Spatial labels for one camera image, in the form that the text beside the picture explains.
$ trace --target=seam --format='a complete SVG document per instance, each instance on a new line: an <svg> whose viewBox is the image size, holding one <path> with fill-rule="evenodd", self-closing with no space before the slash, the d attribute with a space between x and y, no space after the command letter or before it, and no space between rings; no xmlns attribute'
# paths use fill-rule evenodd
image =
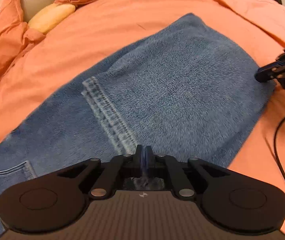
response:
<svg viewBox="0 0 285 240"><path fill-rule="evenodd" d="M116 108L100 88L98 80L91 77L85 80L83 85L86 90L81 94L107 133L116 152L119 155L123 153L134 154L137 142Z"/></svg>
<svg viewBox="0 0 285 240"><path fill-rule="evenodd" d="M9 169L0 171L0 175L5 175L5 174L8 174L8 173L10 173L10 172L12 172L12 171L17 171L17 170L19 170L21 167L23 168L24 166L28 166L28 168L31 168L31 166L30 166L30 164L29 164L29 161L24 161L24 162L22 162L22 163L20 163L20 164L18 164L18 165L16 165L16 166L13 166L13 167L11 167L11 168L9 168Z"/></svg>
<svg viewBox="0 0 285 240"><path fill-rule="evenodd" d="M29 178L30 176L32 176L33 179L37 177L35 170L30 164L30 161L25 161L25 164L23 165L23 169L25 173L27 172L30 173L30 175L28 174L28 179L30 179Z"/></svg>

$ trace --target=orange bed sheet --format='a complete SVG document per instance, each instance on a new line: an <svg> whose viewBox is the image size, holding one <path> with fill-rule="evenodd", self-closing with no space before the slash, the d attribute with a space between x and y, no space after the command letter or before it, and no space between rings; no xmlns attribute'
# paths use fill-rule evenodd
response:
<svg viewBox="0 0 285 240"><path fill-rule="evenodd" d="M274 61L285 47L285 7L273 0L97 0L61 22L0 79L0 142L73 77L190 12L239 44L259 66ZM277 86L229 168L285 192L272 150L284 116L285 90ZM277 148L285 169L285 125Z"/></svg>

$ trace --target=back pocket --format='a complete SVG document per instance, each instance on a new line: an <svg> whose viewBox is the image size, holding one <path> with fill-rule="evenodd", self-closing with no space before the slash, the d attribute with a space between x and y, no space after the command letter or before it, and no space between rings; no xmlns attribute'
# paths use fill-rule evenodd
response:
<svg viewBox="0 0 285 240"><path fill-rule="evenodd" d="M12 185L36 178L29 161L18 164L10 169L0 171L0 194Z"/></svg>

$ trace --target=jeans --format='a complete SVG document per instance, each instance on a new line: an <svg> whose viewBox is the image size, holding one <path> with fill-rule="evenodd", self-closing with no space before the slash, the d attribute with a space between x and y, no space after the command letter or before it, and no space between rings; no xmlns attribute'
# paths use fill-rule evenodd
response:
<svg viewBox="0 0 285 240"><path fill-rule="evenodd" d="M257 68L187 14L75 77L10 133L0 144L0 194L94 156L133 154L137 144L227 167L274 89L255 81Z"/></svg>

